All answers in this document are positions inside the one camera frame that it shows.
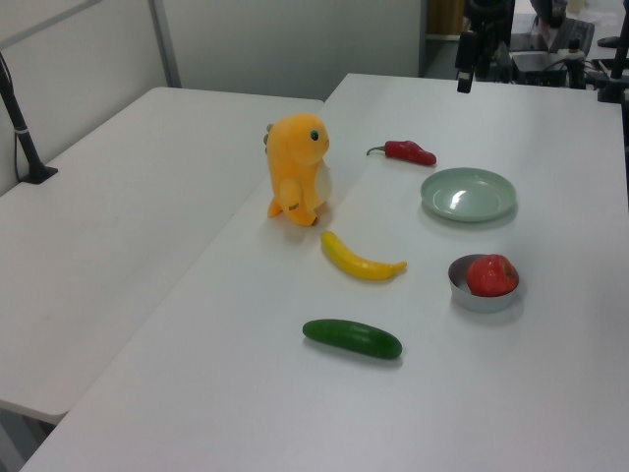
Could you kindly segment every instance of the yellow plush toy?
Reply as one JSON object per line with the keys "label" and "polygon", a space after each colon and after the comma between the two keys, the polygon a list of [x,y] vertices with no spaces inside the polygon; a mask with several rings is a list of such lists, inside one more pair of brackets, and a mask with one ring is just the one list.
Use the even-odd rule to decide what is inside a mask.
{"label": "yellow plush toy", "polygon": [[315,209],[331,191],[330,176],[323,162],[330,141],[323,122],[312,113],[300,113],[268,125],[264,137],[273,200],[268,216],[284,211],[295,224],[316,223]]}

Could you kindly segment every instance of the toy food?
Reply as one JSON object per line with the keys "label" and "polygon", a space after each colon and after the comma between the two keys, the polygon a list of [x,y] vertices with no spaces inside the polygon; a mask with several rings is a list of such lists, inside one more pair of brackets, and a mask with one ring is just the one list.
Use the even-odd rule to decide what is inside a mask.
{"label": "toy food", "polygon": [[473,261],[465,279],[472,294],[479,297],[499,297],[512,292],[518,285],[513,265],[500,254],[490,254]]}
{"label": "toy food", "polygon": [[321,233],[321,248],[341,270],[366,280],[385,280],[406,268],[406,263],[377,263],[352,253],[331,231]]}
{"label": "toy food", "polygon": [[383,150],[384,155],[394,159],[406,160],[421,165],[435,165],[436,157],[432,152],[423,150],[412,141],[387,141],[384,146],[372,147],[367,151],[367,155],[373,150]]}
{"label": "toy food", "polygon": [[379,359],[396,359],[402,343],[393,335],[368,324],[345,320],[314,320],[304,324],[304,336]]}
{"label": "toy food", "polygon": [[315,209],[331,191],[330,176],[323,156],[330,141],[323,122],[312,113],[282,118],[266,128],[264,137],[273,200],[267,214],[284,211],[295,224],[316,223]]}

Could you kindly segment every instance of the floor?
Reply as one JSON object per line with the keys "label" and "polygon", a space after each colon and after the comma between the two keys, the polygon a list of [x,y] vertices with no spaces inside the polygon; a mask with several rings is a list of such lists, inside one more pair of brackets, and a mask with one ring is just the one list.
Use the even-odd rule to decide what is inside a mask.
{"label": "floor", "polygon": [[[457,41],[428,40],[425,77],[456,80]],[[46,438],[46,425],[0,409],[0,472],[18,472]]]}

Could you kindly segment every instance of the green cucumber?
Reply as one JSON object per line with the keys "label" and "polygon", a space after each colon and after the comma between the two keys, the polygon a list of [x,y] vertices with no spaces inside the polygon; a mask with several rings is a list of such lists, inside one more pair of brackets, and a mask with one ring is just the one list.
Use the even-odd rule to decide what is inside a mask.
{"label": "green cucumber", "polygon": [[396,359],[402,354],[402,343],[397,337],[368,324],[314,320],[304,324],[303,332],[314,341],[379,359]]}

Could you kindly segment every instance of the green plate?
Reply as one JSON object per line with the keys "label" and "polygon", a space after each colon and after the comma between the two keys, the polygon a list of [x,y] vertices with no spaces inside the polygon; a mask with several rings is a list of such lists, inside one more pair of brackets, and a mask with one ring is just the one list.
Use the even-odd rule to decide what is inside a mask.
{"label": "green plate", "polygon": [[468,222],[498,218],[516,204],[515,189],[507,179],[469,167],[432,174],[422,185],[422,199],[435,213]]}

